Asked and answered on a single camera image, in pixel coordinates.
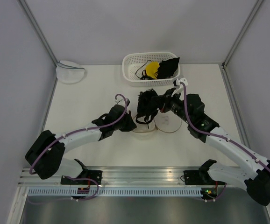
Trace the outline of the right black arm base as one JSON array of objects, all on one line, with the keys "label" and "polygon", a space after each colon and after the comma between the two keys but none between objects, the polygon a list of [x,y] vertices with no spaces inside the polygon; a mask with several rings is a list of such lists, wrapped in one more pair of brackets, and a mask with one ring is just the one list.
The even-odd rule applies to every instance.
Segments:
[{"label": "right black arm base", "polygon": [[211,165],[217,161],[209,159],[203,163],[197,170],[184,170],[180,179],[186,185],[224,185],[224,182],[213,180],[208,174],[208,170]]}]

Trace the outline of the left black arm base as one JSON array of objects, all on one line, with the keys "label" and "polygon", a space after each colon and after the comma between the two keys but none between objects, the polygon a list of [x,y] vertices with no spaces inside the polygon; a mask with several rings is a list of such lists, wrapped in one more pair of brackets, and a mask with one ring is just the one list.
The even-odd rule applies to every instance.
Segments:
[{"label": "left black arm base", "polygon": [[62,176],[60,182],[62,185],[95,184],[87,179],[92,179],[100,185],[102,180],[101,170],[90,170],[78,159],[69,160],[63,158],[55,174]]}]

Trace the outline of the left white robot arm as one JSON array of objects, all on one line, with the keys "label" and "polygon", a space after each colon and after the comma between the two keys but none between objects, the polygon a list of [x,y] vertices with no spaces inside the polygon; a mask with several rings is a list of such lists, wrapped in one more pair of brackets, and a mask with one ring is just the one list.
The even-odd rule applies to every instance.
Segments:
[{"label": "left white robot arm", "polygon": [[82,145],[104,140],[115,131],[131,132],[136,127],[131,113],[124,106],[116,104],[109,113],[81,129],[58,134],[43,131],[25,155],[31,166],[30,173],[37,174],[42,180],[61,175],[82,185],[90,177],[88,168],[79,159],[63,158],[64,154]]}]

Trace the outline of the white mesh laundry bag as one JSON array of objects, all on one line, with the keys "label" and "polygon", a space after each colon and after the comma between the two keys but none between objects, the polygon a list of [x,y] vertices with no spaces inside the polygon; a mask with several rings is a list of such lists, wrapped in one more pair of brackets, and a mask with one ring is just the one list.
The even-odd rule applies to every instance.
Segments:
[{"label": "white mesh laundry bag", "polygon": [[182,127],[182,120],[175,117],[172,112],[158,113],[149,124],[140,124],[136,121],[137,114],[132,117],[137,128],[132,131],[135,138],[139,140],[150,139],[157,134],[173,134]]}]

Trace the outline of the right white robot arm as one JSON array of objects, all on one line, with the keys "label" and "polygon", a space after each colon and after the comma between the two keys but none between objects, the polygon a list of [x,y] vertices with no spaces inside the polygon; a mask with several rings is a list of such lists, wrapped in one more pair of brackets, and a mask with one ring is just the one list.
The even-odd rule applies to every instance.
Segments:
[{"label": "right white robot arm", "polygon": [[190,134],[208,144],[230,160],[237,167],[223,166],[215,160],[206,161],[199,168],[199,180],[203,184],[213,181],[228,183],[245,190],[258,204],[270,204],[270,159],[259,155],[245,145],[235,141],[215,120],[205,114],[205,104],[198,94],[174,93],[167,90],[163,95],[154,97],[160,112],[173,112],[188,124]]}]

